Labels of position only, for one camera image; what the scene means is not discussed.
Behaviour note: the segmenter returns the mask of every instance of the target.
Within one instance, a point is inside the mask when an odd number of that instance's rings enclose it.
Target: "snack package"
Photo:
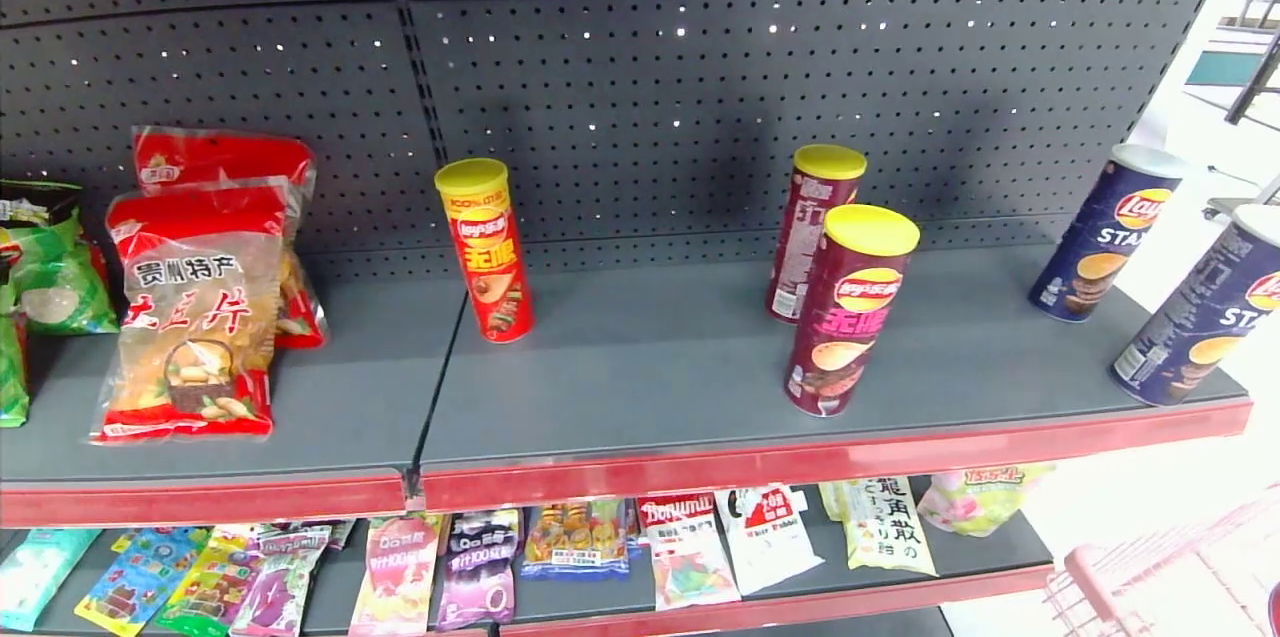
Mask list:
[[[0,251],[0,427],[20,427],[27,422],[31,408],[27,317],[15,304],[17,295],[9,283],[10,267],[10,260]]]
[[[138,531],[106,574],[76,605],[76,614],[119,637],[136,637],[196,562],[209,531],[156,527]]]
[[[416,510],[369,521],[365,579],[349,637],[419,637],[431,615],[435,555],[448,515]]]
[[[454,515],[444,551],[444,595],[436,629],[447,632],[516,614],[511,562],[520,547],[520,510],[466,510]]]
[[[562,501],[534,510],[525,562],[525,579],[626,579],[625,500]]]
[[[818,486],[827,517],[844,523],[849,569],[878,567],[937,577],[906,477],[846,478]]]
[[[32,333],[93,335],[119,326],[79,224],[77,185],[0,180],[0,249]]]
[[[250,541],[257,579],[244,596],[230,634],[236,637],[298,637],[311,569],[320,562],[333,527],[261,530]]]
[[[292,189],[284,228],[275,347],[314,349],[329,340],[324,308],[293,251],[293,239],[316,185],[316,159],[306,145],[289,137],[247,132],[134,127],[133,164],[143,194],[160,194],[174,185],[209,182],[228,185],[270,177],[287,178]]]
[[[248,551],[252,532],[247,524],[214,527],[156,624],[191,637],[224,637],[257,577],[261,556]]]
[[[709,492],[636,498],[649,536],[658,611],[741,600],[716,528]]]
[[[920,517],[938,530],[986,537],[1018,514],[1030,489],[1053,469],[1051,463],[1010,464],[934,475],[920,498]]]
[[[101,530],[32,530],[0,564],[0,627],[31,632]]]
[[[788,487],[718,490],[719,510],[737,588],[746,596],[822,564]]]
[[[275,178],[111,203],[129,313],[92,441],[271,432],[287,189]]]

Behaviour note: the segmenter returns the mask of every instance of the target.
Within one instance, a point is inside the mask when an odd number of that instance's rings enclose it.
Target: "product label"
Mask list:
[[[1230,224],[1111,365],[1146,403],[1181,403],[1280,306],[1280,249]]]
[[[1106,162],[1080,212],[1030,290],[1056,318],[1083,322],[1160,217],[1180,180]]]

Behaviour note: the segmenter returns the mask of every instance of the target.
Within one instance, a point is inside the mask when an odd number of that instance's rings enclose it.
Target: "purple snack packet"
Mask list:
[[[520,510],[466,510],[454,515],[444,551],[444,595],[436,629],[445,632],[516,614],[511,560],[520,545]]]

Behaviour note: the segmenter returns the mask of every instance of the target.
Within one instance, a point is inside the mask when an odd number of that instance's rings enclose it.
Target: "chip bag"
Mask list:
[[[261,180],[284,177],[293,187],[284,230],[280,313],[275,347],[314,349],[328,342],[328,324],[293,251],[307,203],[315,192],[315,155],[289,137],[229,130],[182,130],[177,127],[134,127],[133,164],[143,194],[205,182]]]
[[[92,441],[271,431],[287,191],[273,178],[111,203],[129,310]]]
[[[1030,489],[1053,469],[1051,463],[1010,464],[934,475],[920,498],[920,517],[938,530],[986,537],[1018,514]]]
[[[0,251],[0,427],[27,422],[27,318],[18,312],[9,283],[10,260]]]
[[[14,290],[32,333],[119,330],[115,310],[79,224],[77,185],[0,180],[0,249],[18,255]]]

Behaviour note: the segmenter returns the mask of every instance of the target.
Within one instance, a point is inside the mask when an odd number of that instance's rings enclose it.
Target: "peanut snack bag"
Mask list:
[[[129,310],[92,441],[271,431],[287,191],[274,178],[111,203]]]

